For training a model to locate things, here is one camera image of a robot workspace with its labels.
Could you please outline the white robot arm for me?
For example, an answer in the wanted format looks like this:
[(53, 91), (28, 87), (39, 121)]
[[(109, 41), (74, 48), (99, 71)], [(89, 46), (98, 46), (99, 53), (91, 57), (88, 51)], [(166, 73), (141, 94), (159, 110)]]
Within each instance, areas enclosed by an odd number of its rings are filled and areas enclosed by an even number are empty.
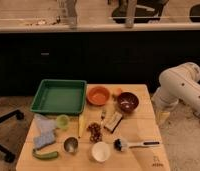
[(162, 71), (159, 75), (160, 86), (151, 100), (154, 106), (156, 122), (162, 125), (182, 100), (190, 105), (200, 116), (200, 67), (187, 62)]

